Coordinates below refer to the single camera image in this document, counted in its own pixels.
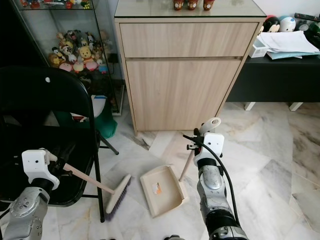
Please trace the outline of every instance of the glass tabletop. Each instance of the glass tabletop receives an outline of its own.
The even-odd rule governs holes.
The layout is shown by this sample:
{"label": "glass tabletop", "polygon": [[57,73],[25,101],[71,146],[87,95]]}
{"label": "glass tabletop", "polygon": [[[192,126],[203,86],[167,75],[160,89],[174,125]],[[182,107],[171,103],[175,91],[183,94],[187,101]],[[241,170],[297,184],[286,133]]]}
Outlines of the glass tabletop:
{"label": "glass tabletop", "polygon": [[115,18],[187,18],[187,17],[265,17],[253,0],[215,0],[209,11],[204,11],[203,0],[194,10],[185,2],[181,10],[174,10],[173,0],[119,0]]}

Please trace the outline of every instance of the chair backrest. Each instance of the chair backrest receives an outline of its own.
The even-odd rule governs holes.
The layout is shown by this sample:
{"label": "chair backrest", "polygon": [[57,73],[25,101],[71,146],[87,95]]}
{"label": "chair backrest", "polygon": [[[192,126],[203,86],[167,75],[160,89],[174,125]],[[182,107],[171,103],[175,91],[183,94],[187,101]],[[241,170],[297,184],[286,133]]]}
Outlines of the chair backrest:
{"label": "chair backrest", "polygon": [[91,97],[73,74],[53,67],[0,68],[0,112],[52,110],[94,120]]}

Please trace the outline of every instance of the cabinet drawer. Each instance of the cabinet drawer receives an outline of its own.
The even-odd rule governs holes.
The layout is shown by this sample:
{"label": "cabinet drawer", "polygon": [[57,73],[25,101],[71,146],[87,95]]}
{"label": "cabinet drawer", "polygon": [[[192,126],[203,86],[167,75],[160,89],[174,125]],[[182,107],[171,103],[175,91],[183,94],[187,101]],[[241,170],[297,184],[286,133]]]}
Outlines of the cabinet drawer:
{"label": "cabinet drawer", "polygon": [[126,58],[241,57],[256,22],[121,23]]}
{"label": "cabinet drawer", "polygon": [[240,60],[127,60],[137,131],[193,130],[214,117]]}

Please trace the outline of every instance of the wooden cabinet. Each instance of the wooden cabinet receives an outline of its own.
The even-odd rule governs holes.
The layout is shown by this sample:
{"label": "wooden cabinet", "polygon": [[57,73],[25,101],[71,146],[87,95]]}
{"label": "wooden cabinet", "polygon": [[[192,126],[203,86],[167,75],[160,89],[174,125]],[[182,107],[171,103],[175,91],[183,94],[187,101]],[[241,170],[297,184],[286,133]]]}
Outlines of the wooden cabinet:
{"label": "wooden cabinet", "polygon": [[134,131],[193,130],[219,115],[266,15],[253,0],[119,0],[114,16]]}
{"label": "wooden cabinet", "polygon": [[240,60],[128,60],[136,128],[187,130],[217,114]]}

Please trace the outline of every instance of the broom handle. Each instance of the broom handle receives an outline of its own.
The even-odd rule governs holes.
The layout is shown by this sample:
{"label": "broom handle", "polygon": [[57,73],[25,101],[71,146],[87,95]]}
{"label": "broom handle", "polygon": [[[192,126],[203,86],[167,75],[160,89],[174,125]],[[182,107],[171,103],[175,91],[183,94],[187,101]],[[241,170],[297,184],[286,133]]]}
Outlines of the broom handle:
{"label": "broom handle", "polygon": [[192,159],[194,159],[194,155],[195,155],[195,150],[191,150],[190,155],[188,157],[188,160],[186,161],[186,163],[184,165],[184,169],[182,171],[182,174],[181,174],[181,177],[179,179],[179,182],[183,181],[183,179],[184,179],[184,177],[185,177],[185,175],[187,173],[187,170],[188,170],[188,168],[190,166],[190,163],[191,163]]}
{"label": "broom handle", "polygon": [[115,194],[115,191],[108,188],[107,186],[103,185],[101,182],[98,182],[97,180],[94,180],[93,178],[89,177],[88,175],[84,174],[82,171],[79,171],[78,169],[74,168],[73,166],[66,163],[63,167],[66,171],[72,171],[72,174],[89,182],[93,185],[96,185],[98,188],[101,188],[102,190],[107,191],[108,193]]}

